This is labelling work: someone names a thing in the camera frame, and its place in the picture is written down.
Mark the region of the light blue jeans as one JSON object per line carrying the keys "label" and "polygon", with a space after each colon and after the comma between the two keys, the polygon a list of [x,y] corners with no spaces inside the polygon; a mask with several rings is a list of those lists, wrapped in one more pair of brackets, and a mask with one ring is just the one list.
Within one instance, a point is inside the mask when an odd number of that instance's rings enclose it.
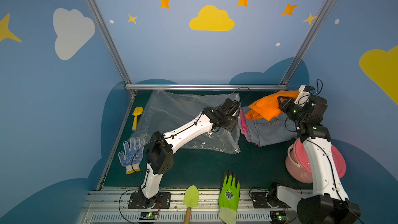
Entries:
{"label": "light blue jeans", "polygon": [[259,135],[259,147],[278,144],[297,138],[295,123],[283,113],[271,121],[254,120]]}

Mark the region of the pink trousers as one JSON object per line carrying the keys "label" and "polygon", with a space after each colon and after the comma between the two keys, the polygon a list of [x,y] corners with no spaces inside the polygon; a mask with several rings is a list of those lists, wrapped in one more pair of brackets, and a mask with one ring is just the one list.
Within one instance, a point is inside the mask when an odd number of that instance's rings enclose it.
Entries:
{"label": "pink trousers", "polygon": [[248,107],[242,107],[240,110],[240,131],[246,138],[246,141],[259,146],[259,135],[256,130],[255,122],[248,120],[246,114],[250,111]]}

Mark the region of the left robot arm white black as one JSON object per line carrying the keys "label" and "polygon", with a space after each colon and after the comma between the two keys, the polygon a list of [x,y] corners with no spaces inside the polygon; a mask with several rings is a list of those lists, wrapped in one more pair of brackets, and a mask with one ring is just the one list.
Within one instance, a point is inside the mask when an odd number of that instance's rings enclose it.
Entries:
{"label": "left robot arm white black", "polygon": [[223,128],[231,132],[237,125],[240,107],[207,107],[189,123],[167,133],[156,131],[146,153],[147,172],[138,191],[138,200],[144,208],[152,207],[159,194],[163,174],[174,165],[174,154],[196,137]]}

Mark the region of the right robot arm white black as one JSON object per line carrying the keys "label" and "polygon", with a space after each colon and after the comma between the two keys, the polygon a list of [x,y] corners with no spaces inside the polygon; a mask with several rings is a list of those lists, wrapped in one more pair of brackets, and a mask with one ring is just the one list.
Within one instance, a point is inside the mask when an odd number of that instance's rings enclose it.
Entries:
{"label": "right robot arm white black", "polygon": [[326,99],[307,95],[303,106],[291,97],[278,97],[279,109],[296,124],[296,131],[309,158],[313,195],[304,197],[289,186],[273,183],[267,200],[271,206],[287,205],[303,224],[353,224],[360,219],[357,204],[350,202],[332,156],[331,137],[321,124]]}

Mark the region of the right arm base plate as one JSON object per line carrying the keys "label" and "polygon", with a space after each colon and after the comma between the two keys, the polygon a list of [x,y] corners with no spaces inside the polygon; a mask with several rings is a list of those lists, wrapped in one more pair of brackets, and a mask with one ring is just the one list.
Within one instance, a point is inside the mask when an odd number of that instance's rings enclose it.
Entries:
{"label": "right arm base plate", "polygon": [[252,191],[249,193],[254,208],[290,208],[268,191]]}

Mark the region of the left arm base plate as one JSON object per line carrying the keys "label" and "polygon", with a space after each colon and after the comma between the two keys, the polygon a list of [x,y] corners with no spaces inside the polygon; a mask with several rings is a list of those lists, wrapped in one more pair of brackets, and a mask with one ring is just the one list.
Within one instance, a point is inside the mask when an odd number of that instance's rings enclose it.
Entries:
{"label": "left arm base plate", "polygon": [[154,197],[147,199],[141,191],[133,192],[130,196],[128,209],[169,209],[171,193],[160,192]]}

